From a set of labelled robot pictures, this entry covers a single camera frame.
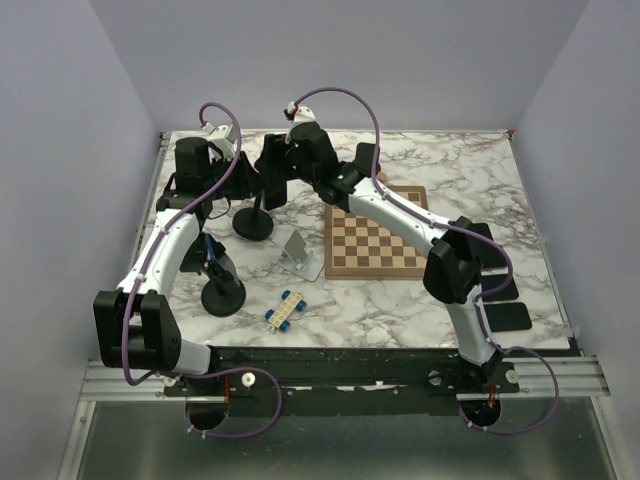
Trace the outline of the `black phone pink case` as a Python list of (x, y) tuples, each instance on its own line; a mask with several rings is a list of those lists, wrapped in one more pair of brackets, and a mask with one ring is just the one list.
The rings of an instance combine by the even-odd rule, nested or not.
[(508, 262), (505, 251), (491, 245), (482, 244), (479, 248), (479, 259), (483, 271), (507, 269)]

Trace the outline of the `black phone second row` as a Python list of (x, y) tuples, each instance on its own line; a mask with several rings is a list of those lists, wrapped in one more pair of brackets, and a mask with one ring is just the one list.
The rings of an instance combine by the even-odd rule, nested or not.
[(498, 288), (504, 284), (506, 277), (506, 274), (483, 275), (481, 277), (485, 303), (514, 301), (519, 298), (519, 291), (513, 279), (498, 291)]

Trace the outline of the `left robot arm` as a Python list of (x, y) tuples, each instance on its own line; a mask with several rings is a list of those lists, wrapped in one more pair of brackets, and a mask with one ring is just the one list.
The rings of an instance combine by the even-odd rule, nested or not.
[(259, 174), (232, 133), (213, 131), (175, 144), (175, 172), (156, 204), (151, 234), (131, 270), (113, 291), (99, 292), (93, 312), (103, 364), (122, 369), (187, 376), (201, 395), (222, 380), (214, 347), (183, 338), (169, 298), (180, 272), (205, 274), (202, 291), (208, 312), (228, 316), (246, 299), (246, 289), (224, 246), (204, 232), (214, 201), (257, 193)]

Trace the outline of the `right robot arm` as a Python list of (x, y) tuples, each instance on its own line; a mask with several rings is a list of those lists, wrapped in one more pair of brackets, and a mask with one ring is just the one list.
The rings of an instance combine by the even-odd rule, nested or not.
[(477, 246), (485, 238), (470, 230), (467, 218), (437, 216), (383, 186), (378, 160), (377, 143), (360, 143), (353, 161), (339, 160), (328, 133), (310, 122), (266, 135), (255, 167), (274, 190), (275, 206), (285, 204), (287, 182), (300, 180), (325, 204), (379, 224), (425, 257), (423, 285), (449, 313), (465, 361), (461, 382), (483, 391), (496, 380), (498, 358), (482, 299)]

